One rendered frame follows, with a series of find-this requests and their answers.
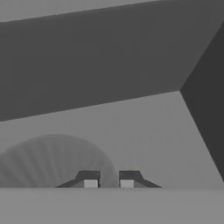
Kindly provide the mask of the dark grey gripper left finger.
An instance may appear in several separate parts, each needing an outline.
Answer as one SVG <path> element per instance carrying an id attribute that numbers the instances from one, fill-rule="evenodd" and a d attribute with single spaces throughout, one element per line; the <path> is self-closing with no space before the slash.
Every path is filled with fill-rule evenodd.
<path id="1" fill-rule="evenodd" d="M 58 188 L 100 188 L 100 180 L 99 171 L 79 171 L 74 179 L 58 185 Z"/>

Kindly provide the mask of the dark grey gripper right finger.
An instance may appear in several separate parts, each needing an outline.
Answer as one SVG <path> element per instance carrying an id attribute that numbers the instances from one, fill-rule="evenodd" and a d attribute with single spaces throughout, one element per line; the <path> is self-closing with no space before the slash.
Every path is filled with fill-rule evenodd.
<path id="1" fill-rule="evenodd" d="M 159 188 L 145 179 L 140 171 L 119 171 L 119 186 L 121 188 Z"/>

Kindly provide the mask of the translucent glass cup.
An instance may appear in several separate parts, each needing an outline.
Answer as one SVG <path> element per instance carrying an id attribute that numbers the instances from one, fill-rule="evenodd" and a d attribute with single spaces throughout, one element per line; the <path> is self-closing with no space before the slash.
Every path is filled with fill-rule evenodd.
<path id="1" fill-rule="evenodd" d="M 54 188 L 80 171 L 97 171 L 103 188 L 117 188 L 116 169 L 97 145 L 77 136 L 43 135 L 0 152 L 0 188 Z"/>

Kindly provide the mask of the grey sink basin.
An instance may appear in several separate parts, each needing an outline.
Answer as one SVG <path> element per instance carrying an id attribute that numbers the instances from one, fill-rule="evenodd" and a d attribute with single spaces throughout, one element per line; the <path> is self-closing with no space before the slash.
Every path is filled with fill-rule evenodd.
<path id="1" fill-rule="evenodd" d="M 166 188 L 223 185 L 180 93 L 224 0 L 157 0 L 0 23 L 0 151 L 66 134 Z"/>

